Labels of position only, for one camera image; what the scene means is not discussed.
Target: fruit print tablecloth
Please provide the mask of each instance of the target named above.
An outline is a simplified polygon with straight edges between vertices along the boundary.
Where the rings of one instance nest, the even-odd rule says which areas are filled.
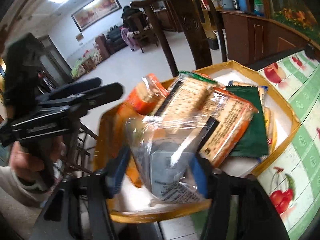
[[[259,73],[290,103],[302,123],[286,150],[258,176],[268,195],[278,191],[273,201],[275,196],[282,200],[279,193],[287,194],[289,203],[286,199],[279,207],[285,210],[281,218],[290,240],[297,240],[320,208],[320,64],[301,51]],[[191,215],[198,236],[206,214]]]

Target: basket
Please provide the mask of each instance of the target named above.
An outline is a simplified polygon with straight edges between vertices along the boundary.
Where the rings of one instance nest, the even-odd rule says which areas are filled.
[[[269,87],[266,106],[273,110],[276,116],[277,143],[275,150],[263,162],[257,163],[252,167],[250,166],[249,173],[255,176],[260,175],[281,155],[296,134],[300,121],[293,109],[281,94],[258,72],[244,67],[235,61],[208,66],[197,70],[197,72],[206,74],[224,85],[228,85],[229,80],[237,80]],[[172,81],[173,79],[164,81],[162,85],[168,88]],[[100,119],[99,136],[93,158],[94,169],[103,168],[105,163],[111,158],[108,154],[107,138],[111,133],[110,124],[113,122],[113,117],[118,108],[119,106],[116,106],[105,112]],[[211,200],[206,200],[200,203],[156,204],[155,206],[148,206],[145,202],[150,197],[151,194],[145,188],[135,188],[130,180],[125,177],[118,198],[107,200],[111,219],[119,223],[150,223],[190,215],[209,208],[211,204]],[[124,199],[129,199],[131,203],[127,204],[126,202],[125,205],[122,205],[121,203],[123,203]]]

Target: framed painting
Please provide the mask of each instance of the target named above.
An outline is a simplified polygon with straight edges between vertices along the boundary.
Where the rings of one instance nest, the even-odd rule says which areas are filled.
[[[72,18],[79,30],[83,31],[120,8],[118,0],[94,0],[74,13]]]

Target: ceiling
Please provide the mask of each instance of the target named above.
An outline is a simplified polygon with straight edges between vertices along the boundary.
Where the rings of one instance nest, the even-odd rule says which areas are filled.
[[[23,10],[19,14],[19,21],[16,23],[14,31],[9,40],[12,41],[21,35],[32,32],[36,37],[41,37],[51,30],[64,16],[76,12],[88,0],[69,0],[66,3],[58,4],[49,0],[15,0],[11,5],[3,20],[0,22],[0,28],[5,23],[10,23],[18,8],[24,5]]]

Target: pink cloth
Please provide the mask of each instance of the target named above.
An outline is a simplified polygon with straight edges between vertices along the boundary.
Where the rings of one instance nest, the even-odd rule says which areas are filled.
[[[130,47],[130,49],[132,51],[139,50],[140,47],[139,47],[139,44],[137,43],[137,41],[134,38],[129,39],[127,37],[127,33],[128,32],[129,32],[128,28],[122,28],[121,29],[121,37],[122,37],[122,39],[124,40],[124,42],[126,44],[128,44],[128,46]]]

